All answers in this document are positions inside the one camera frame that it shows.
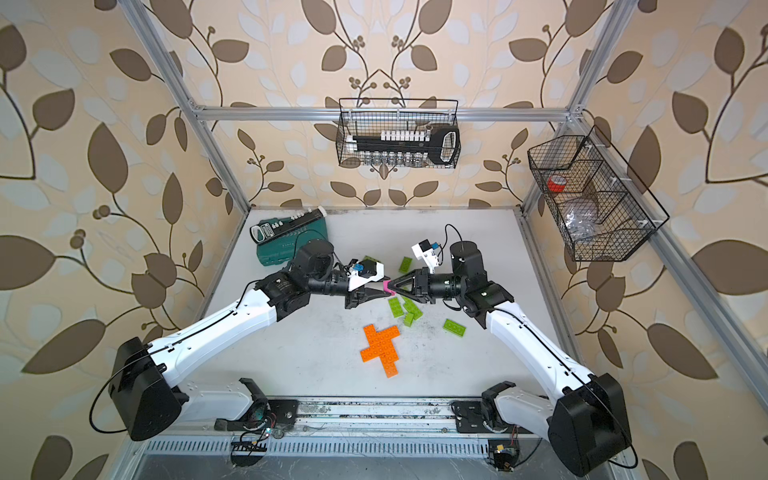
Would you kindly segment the red tape roll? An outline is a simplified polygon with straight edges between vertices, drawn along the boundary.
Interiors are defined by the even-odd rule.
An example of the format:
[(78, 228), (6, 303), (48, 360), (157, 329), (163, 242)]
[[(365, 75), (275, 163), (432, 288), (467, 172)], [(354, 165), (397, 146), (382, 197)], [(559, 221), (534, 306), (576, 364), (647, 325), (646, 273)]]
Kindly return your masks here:
[(562, 175), (553, 174), (546, 182), (547, 190), (552, 194), (559, 194), (565, 191), (568, 179)]

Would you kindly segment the black socket set in basket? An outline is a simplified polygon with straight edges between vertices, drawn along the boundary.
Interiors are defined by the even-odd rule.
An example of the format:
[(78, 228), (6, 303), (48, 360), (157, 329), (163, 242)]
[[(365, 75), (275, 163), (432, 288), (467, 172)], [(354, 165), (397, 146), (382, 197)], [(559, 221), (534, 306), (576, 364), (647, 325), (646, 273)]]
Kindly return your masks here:
[(460, 131), (447, 124), (427, 124), (410, 130), (340, 134), (336, 142), (340, 165), (454, 168), (461, 153)]

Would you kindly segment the green lego brick lower right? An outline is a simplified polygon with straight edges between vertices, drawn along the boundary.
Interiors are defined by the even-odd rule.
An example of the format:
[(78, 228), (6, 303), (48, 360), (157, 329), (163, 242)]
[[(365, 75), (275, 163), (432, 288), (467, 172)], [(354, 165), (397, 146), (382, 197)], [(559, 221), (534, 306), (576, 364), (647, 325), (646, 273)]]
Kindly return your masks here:
[(466, 327), (460, 323), (457, 323), (451, 319), (446, 319), (443, 324), (443, 329), (453, 335), (463, 338), (466, 333)]

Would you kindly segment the green lego brick far right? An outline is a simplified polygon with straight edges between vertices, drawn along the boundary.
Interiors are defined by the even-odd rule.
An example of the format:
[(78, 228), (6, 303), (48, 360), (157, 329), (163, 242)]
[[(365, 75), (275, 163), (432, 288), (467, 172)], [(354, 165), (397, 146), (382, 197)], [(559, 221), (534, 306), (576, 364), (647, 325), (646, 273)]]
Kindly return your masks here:
[(413, 259), (410, 257), (404, 257), (399, 265), (398, 272), (407, 274), (411, 271)]

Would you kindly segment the black bit holder on case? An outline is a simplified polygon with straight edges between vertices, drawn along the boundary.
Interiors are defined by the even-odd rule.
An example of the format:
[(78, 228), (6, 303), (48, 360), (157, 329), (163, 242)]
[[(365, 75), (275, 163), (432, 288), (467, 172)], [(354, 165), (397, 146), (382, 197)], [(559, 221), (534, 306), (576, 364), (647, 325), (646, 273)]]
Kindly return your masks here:
[(249, 234), (257, 245), (264, 245), (278, 238), (298, 232), (320, 220), (324, 220), (326, 217), (326, 210), (319, 206), (316, 209), (301, 212), (289, 218), (262, 221), (252, 226)]

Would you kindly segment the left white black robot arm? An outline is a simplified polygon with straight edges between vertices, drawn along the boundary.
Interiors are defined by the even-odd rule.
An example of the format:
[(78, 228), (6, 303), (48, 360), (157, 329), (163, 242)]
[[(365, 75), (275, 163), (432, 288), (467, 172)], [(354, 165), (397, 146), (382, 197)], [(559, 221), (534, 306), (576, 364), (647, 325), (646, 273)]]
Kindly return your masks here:
[(181, 388), (196, 369), (223, 350), (306, 307), (312, 296), (341, 296), (353, 309), (387, 297), (377, 289), (385, 267), (371, 259), (338, 266), (333, 245), (314, 239), (285, 267), (246, 284), (227, 307), (155, 342), (134, 337), (117, 350), (111, 377), (102, 387), (133, 441), (153, 438), (201, 403)]

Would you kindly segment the pink lego brick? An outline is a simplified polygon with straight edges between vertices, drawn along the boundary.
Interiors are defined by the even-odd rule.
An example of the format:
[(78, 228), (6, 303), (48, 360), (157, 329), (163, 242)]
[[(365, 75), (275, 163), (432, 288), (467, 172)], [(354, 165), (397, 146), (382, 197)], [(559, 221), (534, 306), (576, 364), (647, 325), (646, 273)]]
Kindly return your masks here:
[(394, 292), (394, 291), (393, 291), (393, 290), (390, 288), (390, 285), (389, 285), (389, 284), (390, 284), (390, 281), (389, 281), (389, 280), (382, 282), (382, 288), (383, 288), (383, 290), (384, 290), (386, 293), (388, 293), (390, 296), (394, 296), (394, 295), (396, 295), (396, 293), (395, 293), (395, 292)]

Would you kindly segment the orange lego brick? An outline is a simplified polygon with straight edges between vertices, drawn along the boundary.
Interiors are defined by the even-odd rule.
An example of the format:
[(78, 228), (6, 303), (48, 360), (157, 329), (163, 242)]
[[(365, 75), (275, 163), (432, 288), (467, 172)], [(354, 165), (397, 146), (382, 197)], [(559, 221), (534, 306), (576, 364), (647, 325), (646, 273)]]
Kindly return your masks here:
[(400, 330), (397, 325), (393, 325), (384, 330), (379, 331), (379, 336), (382, 342), (392, 341), (394, 338), (400, 335)]
[(379, 356), (379, 349), (377, 347), (369, 346), (368, 348), (360, 352), (363, 362), (368, 362)]
[(399, 359), (391, 339), (384, 339), (377, 342), (374, 346), (374, 349), (376, 356), (382, 361), (383, 364), (394, 364)]
[(382, 366), (387, 378), (392, 378), (398, 374), (398, 370), (394, 362), (383, 361)]
[(366, 325), (363, 331), (369, 346), (373, 346), (381, 341), (380, 332), (376, 330), (373, 324)]

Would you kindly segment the green lego brick centre left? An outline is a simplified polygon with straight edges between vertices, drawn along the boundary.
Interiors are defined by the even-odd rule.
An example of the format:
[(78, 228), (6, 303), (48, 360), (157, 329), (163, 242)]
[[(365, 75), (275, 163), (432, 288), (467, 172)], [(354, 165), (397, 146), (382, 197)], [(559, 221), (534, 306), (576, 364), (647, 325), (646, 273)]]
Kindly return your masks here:
[(401, 305), (400, 301), (396, 297), (391, 297), (388, 299), (388, 305), (390, 308), (390, 311), (392, 313), (392, 316), (394, 318), (400, 318), (405, 315), (405, 310), (403, 309), (403, 306)]

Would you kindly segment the green tool case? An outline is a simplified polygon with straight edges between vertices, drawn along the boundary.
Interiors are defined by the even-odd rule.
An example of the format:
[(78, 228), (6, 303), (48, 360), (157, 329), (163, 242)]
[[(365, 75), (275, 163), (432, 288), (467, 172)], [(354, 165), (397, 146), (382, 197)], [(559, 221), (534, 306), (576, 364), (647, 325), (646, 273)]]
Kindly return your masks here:
[(328, 232), (324, 219), (316, 220), (301, 229), (276, 240), (258, 245), (256, 256), (263, 266), (283, 265), (291, 260), (295, 252), (311, 240), (327, 239)]

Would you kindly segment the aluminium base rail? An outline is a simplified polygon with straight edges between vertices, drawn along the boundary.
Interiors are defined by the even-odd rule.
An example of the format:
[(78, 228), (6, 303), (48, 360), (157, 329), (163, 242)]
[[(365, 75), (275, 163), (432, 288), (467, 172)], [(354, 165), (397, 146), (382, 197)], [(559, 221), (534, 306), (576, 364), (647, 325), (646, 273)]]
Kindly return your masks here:
[(237, 391), (173, 389), (120, 412), (129, 438), (159, 451), (457, 458), (511, 468), (531, 440), (583, 475), (631, 442), (616, 404), (584, 388), (557, 401), (507, 385), (479, 398), (268, 398), (243, 383)]

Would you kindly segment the clear plastic bag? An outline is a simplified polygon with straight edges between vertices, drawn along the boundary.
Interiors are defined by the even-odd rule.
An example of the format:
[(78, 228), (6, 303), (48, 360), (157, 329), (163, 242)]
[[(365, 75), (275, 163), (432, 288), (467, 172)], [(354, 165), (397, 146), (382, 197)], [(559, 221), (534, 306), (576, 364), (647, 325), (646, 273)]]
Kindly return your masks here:
[(597, 234), (598, 206), (591, 198), (576, 198), (563, 204), (563, 220), (574, 241), (592, 241)]

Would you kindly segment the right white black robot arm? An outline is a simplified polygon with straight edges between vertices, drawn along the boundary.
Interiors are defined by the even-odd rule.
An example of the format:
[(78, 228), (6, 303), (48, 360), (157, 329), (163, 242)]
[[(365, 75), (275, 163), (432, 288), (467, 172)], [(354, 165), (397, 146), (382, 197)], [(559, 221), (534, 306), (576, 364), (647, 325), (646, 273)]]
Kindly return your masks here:
[(387, 281), (388, 290), (418, 303), (452, 300), (458, 309), (500, 339), (543, 389), (541, 396), (501, 382), (481, 396), (486, 428), (521, 427), (547, 441), (572, 474), (583, 477), (634, 448), (624, 392), (609, 374), (595, 375), (550, 340), (513, 295), (489, 279), (472, 241), (451, 245), (451, 270), (436, 272), (437, 257), (414, 246), (425, 267)]

